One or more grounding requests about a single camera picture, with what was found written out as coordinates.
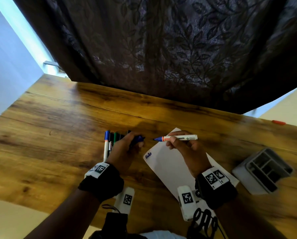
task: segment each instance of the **leaf pattern curtain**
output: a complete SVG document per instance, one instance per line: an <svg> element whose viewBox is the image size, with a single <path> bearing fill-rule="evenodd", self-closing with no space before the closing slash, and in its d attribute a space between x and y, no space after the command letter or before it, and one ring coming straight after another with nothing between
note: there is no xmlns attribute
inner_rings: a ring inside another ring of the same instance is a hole
<svg viewBox="0 0 297 239"><path fill-rule="evenodd" d="M232 108L297 37L297 0L45 2L90 82L237 113L278 98Z"/></svg>

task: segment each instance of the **marker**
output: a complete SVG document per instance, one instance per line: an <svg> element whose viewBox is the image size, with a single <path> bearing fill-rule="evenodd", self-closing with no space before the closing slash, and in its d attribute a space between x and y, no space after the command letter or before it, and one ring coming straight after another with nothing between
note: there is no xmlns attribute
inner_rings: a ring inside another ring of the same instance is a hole
<svg viewBox="0 0 297 239"><path fill-rule="evenodd" d="M104 139L105 139L105 142L104 142L104 162L107 160L108 158L108 153L109 153L109 137L110 137L110 131L107 130L105 132L105 136L104 136Z"/></svg>
<svg viewBox="0 0 297 239"><path fill-rule="evenodd" d="M163 137L159 137L159 138L155 138L155 141L158 142L165 142L165 141L169 141L171 136L163 136ZM177 135L174 136L177 137L179 140L181 141L187 141L187 140L197 140L197 135L191 134L191 135Z"/></svg>
<svg viewBox="0 0 297 239"><path fill-rule="evenodd" d="M113 140L114 140L114 133L111 132L109 137L109 154L111 153L113 148Z"/></svg>
<svg viewBox="0 0 297 239"><path fill-rule="evenodd" d="M130 147L134 146L135 144L139 142L144 142L145 137L142 137L141 135L135 136L133 140L130 142Z"/></svg>
<svg viewBox="0 0 297 239"><path fill-rule="evenodd" d="M120 139L120 134L118 132L114 133L114 141L113 141L113 145Z"/></svg>

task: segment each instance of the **right hand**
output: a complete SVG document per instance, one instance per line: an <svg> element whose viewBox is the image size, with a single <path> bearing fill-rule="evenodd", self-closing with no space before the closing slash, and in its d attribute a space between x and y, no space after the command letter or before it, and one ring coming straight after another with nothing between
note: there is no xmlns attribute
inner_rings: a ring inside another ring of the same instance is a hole
<svg viewBox="0 0 297 239"><path fill-rule="evenodd" d="M170 149L176 148L183 156L184 161L191 173L196 178L200 173L210 169L212 166L207 158L206 152L198 140L184 141L179 140L177 135L189 135L187 131L171 132L168 134L170 140L167 141L166 146Z"/></svg>

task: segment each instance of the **wood grain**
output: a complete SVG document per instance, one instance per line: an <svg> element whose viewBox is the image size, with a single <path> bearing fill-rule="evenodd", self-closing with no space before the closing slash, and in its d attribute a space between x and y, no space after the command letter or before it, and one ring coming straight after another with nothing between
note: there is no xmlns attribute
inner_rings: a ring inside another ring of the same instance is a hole
<svg viewBox="0 0 297 239"><path fill-rule="evenodd" d="M128 231L185 236L189 223L178 202L142 158L153 138L175 127L197 134L227 171L264 147L284 158L295 173L279 183L277 193L251 196L243 186L239 191L288 238L297 238L296 126L48 75L0 116L0 199L51 213L103 160L105 130L137 130L146 144L123 175L135 189ZM101 228L106 213L100 209L92 225Z"/></svg>

